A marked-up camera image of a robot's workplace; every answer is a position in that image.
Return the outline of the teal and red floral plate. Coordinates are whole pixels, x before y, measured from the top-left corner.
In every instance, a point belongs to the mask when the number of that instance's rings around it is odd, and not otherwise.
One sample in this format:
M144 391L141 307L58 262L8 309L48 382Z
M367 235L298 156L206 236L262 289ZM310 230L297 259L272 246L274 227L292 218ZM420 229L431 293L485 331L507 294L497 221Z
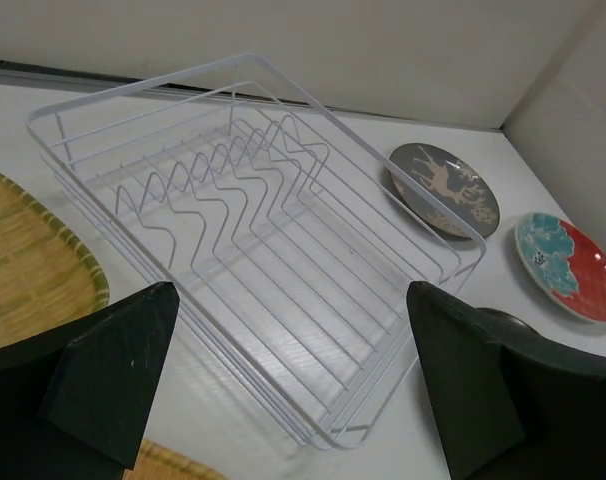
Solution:
M556 304L588 322L606 324L606 254L567 221L528 213L514 227L518 256Z

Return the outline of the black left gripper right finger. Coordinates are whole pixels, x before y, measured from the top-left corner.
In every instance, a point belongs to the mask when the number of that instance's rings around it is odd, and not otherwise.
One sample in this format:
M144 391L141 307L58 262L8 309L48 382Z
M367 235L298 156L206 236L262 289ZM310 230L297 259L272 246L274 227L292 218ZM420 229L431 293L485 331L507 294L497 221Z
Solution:
M606 357L414 281L409 320L454 479L606 479Z

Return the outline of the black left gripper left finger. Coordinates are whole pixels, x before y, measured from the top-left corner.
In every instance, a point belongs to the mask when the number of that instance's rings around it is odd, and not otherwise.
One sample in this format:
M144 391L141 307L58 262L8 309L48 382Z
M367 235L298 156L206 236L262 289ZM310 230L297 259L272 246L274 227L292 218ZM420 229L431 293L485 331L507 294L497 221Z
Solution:
M120 479L135 465L179 295L158 282L0 348L0 479Z

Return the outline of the grey reindeer plate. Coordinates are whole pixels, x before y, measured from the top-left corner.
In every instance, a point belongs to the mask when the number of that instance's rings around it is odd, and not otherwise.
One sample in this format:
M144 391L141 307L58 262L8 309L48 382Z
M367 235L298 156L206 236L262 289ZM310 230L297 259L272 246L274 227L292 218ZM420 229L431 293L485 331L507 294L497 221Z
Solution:
M496 197L480 175L452 153L430 144L408 143L397 147L390 161L482 237L487 238L497 230L500 209ZM424 222L446 235L468 237L398 176L391 174L390 178L403 202Z

